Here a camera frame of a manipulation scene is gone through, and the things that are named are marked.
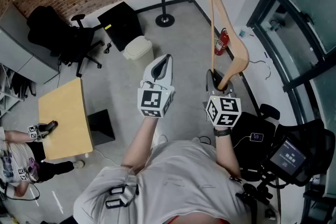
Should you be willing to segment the black cabinet with yellow label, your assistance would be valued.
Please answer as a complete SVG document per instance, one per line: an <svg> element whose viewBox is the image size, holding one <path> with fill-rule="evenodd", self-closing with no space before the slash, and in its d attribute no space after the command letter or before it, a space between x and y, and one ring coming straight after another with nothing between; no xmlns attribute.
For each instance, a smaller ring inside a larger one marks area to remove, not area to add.
<svg viewBox="0 0 336 224"><path fill-rule="evenodd" d="M124 51L132 40L143 36L137 12L125 2L98 16L98 21L118 51Z"/></svg>

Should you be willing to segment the person's white shirt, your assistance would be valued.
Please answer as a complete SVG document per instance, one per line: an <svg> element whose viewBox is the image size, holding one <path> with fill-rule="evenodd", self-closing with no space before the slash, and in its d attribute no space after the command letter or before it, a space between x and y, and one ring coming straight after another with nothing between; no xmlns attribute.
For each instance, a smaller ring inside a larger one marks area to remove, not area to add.
<svg viewBox="0 0 336 224"><path fill-rule="evenodd" d="M74 203L78 224L164 224L201 212L230 224L251 224L236 196L242 185L216 163L212 146L174 141L155 146L138 173L105 167Z"/></svg>

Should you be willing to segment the wooden hanger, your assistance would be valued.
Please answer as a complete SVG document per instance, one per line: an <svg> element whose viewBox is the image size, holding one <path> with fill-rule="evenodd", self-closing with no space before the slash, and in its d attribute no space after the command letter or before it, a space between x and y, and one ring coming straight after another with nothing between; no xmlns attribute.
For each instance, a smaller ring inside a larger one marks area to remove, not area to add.
<svg viewBox="0 0 336 224"><path fill-rule="evenodd" d="M224 74L222 80L218 85L218 90L222 91L225 86L228 84L229 80L236 74L243 72L249 63L252 61L249 60L249 53L245 44L237 36L234 31L234 28L229 20L227 11L222 0L208 0L209 11L210 11L210 22L211 22L211 49L212 49L212 63L211 63L211 72L215 71L215 20L214 20L214 7L217 8L221 22L226 28L229 41L234 52L234 59L232 60L228 70Z"/></svg>

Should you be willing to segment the white trash bin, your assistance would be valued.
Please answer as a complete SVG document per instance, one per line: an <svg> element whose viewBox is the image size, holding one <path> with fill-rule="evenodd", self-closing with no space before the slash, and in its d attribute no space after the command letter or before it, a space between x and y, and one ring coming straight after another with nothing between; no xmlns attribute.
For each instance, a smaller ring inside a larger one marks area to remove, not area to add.
<svg viewBox="0 0 336 224"><path fill-rule="evenodd" d="M138 36L127 44L123 55L127 60L132 60L137 68L144 70L154 60L152 42Z"/></svg>

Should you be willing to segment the black office chair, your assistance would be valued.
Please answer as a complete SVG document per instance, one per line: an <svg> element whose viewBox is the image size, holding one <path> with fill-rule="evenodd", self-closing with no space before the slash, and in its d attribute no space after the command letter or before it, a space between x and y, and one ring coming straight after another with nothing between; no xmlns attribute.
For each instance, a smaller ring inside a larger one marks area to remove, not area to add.
<svg viewBox="0 0 336 224"><path fill-rule="evenodd" d="M97 68L102 68L102 64L89 53L98 45L104 46L102 40L93 42L95 32L101 26L84 27L81 22L84 18L84 14L73 16L71 21L77 22L78 26L72 26L61 19L51 6L38 6L27 20L28 40L48 49L50 55L56 57L60 64L70 67L76 63L76 76L79 78L82 76L80 69L85 58L95 63Z"/></svg>

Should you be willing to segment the tablet screen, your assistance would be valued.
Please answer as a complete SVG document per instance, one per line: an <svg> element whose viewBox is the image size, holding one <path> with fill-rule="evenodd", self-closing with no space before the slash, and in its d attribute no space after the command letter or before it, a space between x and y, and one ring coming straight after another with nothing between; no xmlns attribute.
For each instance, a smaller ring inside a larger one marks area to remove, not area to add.
<svg viewBox="0 0 336 224"><path fill-rule="evenodd" d="M285 139L270 157L269 161L288 176L293 176L306 159L306 156L294 146L291 140Z"/></svg>

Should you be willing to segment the dark framed glass partition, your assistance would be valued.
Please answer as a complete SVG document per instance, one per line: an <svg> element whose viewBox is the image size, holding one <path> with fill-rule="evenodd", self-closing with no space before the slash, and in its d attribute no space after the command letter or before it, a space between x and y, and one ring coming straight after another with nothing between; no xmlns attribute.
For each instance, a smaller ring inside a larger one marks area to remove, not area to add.
<svg viewBox="0 0 336 224"><path fill-rule="evenodd" d="M247 25L274 61L298 123L336 135L336 0L260 0Z"/></svg>

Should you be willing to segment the red fire extinguisher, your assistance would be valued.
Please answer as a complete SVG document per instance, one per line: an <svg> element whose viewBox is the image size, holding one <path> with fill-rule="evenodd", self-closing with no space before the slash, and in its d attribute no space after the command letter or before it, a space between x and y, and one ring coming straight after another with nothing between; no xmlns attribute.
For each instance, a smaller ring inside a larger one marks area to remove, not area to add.
<svg viewBox="0 0 336 224"><path fill-rule="evenodd" d="M223 28L220 33L219 39L217 40L215 45L214 49L215 55L221 56L224 53L225 49L227 48L228 43L229 43L229 35L227 33L226 28Z"/></svg>

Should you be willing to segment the person's left forearm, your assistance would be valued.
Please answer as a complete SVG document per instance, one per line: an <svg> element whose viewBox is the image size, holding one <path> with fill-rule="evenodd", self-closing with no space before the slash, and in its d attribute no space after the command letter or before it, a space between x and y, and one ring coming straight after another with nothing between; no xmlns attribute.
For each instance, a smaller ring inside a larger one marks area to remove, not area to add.
<svg viewBox="0 0 336 224"><path fill-rule="evenodd" d="M137 134L123 157L121 166L135 168L141 167L146 163L151 152L157 122L158 118L144 118Z"/></svg>

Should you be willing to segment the person's right forearm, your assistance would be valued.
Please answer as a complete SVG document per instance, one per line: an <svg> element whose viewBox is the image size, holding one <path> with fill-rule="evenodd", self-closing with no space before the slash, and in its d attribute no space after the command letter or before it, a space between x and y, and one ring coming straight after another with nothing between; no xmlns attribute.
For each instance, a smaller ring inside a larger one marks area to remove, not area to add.
<svg viewBox="0 0 336 224"><path fill-rule="evenodd" d="M214 127L217 130L225 130L228 127ZM241 178L239 163L234 152L231 136L216 137L216 161L225 168L232 177Z"/></svg>

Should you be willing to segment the black mesh chair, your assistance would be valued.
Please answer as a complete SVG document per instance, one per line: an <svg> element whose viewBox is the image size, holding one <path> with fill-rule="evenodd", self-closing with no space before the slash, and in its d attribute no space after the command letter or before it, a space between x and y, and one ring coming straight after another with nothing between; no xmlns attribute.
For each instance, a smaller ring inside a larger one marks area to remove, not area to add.
<svg viewBox="0 0 336 224"><path fill-rule="evenodd" d="M285 139L291 140L294 146L307 158L293 176L288 176L269 161L270 157ZM324 123L321 119L296 126L279 124L275 131L270 152L267 154L265 161L262 162L262 166L265 171L273 173L287 185L292 184L302 187L314 175L325 174L327 172L333 158L335 145L336 139L334 133L324 128Z"/></svg>

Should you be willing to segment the wooden table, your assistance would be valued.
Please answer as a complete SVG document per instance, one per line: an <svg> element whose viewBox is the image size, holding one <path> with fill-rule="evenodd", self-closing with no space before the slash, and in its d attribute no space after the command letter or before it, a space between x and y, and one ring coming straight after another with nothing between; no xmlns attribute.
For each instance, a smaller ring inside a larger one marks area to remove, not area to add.
<svg viewBox="0 0 336 224"><path fill-rule="evenodd" d="M58 123L51 134L43 139L46 160L73 157L93 151L80 78L39 98L38 113L40 123Z"/></svg>

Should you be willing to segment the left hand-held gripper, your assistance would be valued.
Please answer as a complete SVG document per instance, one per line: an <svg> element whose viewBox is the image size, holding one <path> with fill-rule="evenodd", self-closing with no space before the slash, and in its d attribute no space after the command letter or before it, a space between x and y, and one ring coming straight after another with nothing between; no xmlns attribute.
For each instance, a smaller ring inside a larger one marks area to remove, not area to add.
<svg viewBox="0 0 336 224"><path fill-rule="evenodd" d="M156 58L145 68L137 102L144 117L163 118L166 115L175 92L172 80L173 58L170 54Z"/></svg>

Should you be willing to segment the black wristwatch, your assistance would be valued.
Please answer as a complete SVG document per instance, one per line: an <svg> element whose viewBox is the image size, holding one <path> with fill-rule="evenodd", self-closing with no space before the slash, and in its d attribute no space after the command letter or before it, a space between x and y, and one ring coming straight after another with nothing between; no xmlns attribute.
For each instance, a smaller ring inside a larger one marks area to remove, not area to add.
<svg viewBox="0 0 336 224"><path fill-rule="evenodd" d="M216 137L223 137L223 136L228 136L228 135L231 135L232 133L232 130L231 128L227 128L225 130L217 130L217 129L214 129L214 135Z"/></svg>

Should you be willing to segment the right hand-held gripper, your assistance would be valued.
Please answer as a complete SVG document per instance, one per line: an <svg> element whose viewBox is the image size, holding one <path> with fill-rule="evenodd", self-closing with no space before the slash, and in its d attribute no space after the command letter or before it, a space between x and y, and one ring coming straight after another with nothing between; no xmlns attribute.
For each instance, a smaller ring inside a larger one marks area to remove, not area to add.
<svg viewBox="0 0 336 224"><path fill-rule="evenodd" d="M206 92L208 100L203 103L205 120L213 127L234 127L241 116L241 100L236 97L234 86L228 82L223 91L217 91L217 71L209 69L206 73Z"/></svg>

